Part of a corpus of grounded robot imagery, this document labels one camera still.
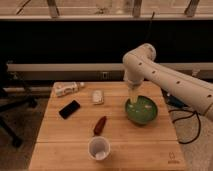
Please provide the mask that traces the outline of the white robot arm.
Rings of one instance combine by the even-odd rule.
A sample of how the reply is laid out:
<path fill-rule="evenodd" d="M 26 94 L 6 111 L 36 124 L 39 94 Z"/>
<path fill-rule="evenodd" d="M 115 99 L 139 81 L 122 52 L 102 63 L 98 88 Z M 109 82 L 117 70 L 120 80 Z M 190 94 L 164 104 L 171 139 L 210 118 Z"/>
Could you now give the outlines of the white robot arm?
<path fill-rule="evenodd" d="M 155 48 L 144 43 L 123 56 L 124 80 L 130 90 L 148 79 L 213 121 L 213 84 L 154 62 Z"/>

